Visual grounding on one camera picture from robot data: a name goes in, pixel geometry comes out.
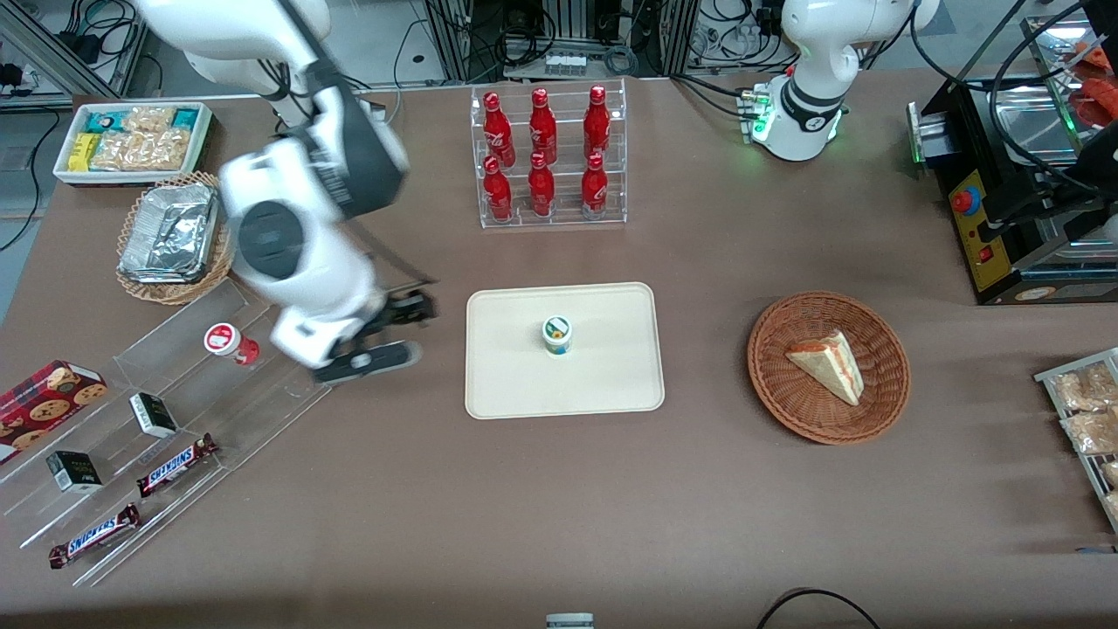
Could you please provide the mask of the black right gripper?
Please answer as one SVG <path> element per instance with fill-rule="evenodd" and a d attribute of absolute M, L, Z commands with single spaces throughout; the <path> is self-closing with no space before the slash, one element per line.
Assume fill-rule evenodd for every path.
<path fill-rule="evenodd" d="M 381 331 L 386 327 L 427 325 L 428 321 L 438 317 L 437 302 L 430 295 L 419 292 L 407 294 L 389 294 L 386 307 L 366 325 L 366 331 Z"/>

